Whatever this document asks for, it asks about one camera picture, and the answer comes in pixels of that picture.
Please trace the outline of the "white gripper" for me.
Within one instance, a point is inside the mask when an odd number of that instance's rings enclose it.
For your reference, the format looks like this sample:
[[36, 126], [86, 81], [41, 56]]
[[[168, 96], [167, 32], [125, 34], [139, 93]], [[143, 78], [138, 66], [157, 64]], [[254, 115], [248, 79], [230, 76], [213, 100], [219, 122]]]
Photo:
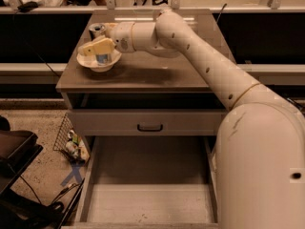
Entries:
[[135, 52], [132, 44], [133, 22], [104, 23], [109, 31], [110, 38], [98, 37], [78, 48], [78, 53], [83, 56], [110, 54], [116, 48], [119, 52]]

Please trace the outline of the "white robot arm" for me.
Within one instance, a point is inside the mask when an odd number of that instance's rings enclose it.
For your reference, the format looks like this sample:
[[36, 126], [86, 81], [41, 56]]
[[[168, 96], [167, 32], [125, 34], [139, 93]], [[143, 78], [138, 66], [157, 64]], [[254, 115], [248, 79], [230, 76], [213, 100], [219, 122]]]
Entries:
[[228, 113], [216, 143], [220, 229], [305, 229], [305, 118], [280, 95], [199, 37], [172, 10], [153, 22], [108, 23], [79, 47], [83, 56], [113, 51], [182, 53]]

